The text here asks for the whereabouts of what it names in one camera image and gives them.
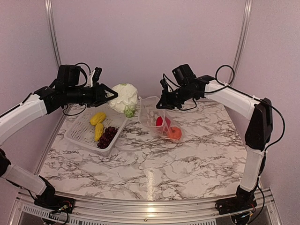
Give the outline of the white cauliflower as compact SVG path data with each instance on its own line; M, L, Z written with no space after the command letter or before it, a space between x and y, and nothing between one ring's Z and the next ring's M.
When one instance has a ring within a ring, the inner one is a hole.
M109 107L127 118L134 117L138 103L137 88L130 83L121 83L112 87L112 90L118 93L118 97L108 101Z

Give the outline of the clear zip top bag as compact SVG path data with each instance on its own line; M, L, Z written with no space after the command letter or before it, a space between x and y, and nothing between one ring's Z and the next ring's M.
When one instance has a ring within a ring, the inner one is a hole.
M139 122L149 129L154 136L159 136L173 142L179 142L183 137L183 130L167 113L167 110L156 108L159 100L160 98L157 96L147 98L139 97Z

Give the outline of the red bell pepper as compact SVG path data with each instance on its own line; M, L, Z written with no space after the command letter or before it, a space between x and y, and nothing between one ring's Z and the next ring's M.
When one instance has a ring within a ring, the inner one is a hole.
M171 120L168 118L168 117L165 117L164 119L159 116L157 117L157 120L156 120L156 126L161 126L163 125L163 122L166 122L167 126L169 127L170 124L171 124Z

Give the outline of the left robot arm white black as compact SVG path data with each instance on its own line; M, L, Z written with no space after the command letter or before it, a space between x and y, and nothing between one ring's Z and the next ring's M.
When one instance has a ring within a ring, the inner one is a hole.
M0 143L3 144L21 128L60 107L68 104L98 107L117 97L117 92L99 83L93 87L68 87L65 90L42 87L29 94L24 102L0 116ZM47 190L51 185L39 176L12 164L3 152L0 154L0 176L36 195L41 195L40 200L50 209L59 205L58 196Z

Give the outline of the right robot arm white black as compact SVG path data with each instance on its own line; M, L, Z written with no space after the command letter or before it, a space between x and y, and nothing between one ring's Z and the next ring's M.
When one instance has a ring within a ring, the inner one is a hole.
M185 101L207 98L234 110L249 121L245 133L246 165L236 196L232 200L232 206L242 210L250 203L264 168L266 148L273 130L271 101L242 93L209 75L190 75L180 82L177 89L172 90L164 78L160 80L163 90L156 105L158 109L180 110Z

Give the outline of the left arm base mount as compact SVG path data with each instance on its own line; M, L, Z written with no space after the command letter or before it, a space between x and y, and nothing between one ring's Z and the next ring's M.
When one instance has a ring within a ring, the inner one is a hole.
M36 195L34 204L52 210L54 213L72 213L75 200L55 194L55 188L46 187L41 195Z

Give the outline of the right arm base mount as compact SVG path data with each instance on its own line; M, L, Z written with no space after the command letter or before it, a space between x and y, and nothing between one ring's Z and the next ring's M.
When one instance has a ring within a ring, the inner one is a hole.
M238 187L235 197L219 199L215 203L215 209L219 215L253 209L256 206L254 191L247 192L240 187Z

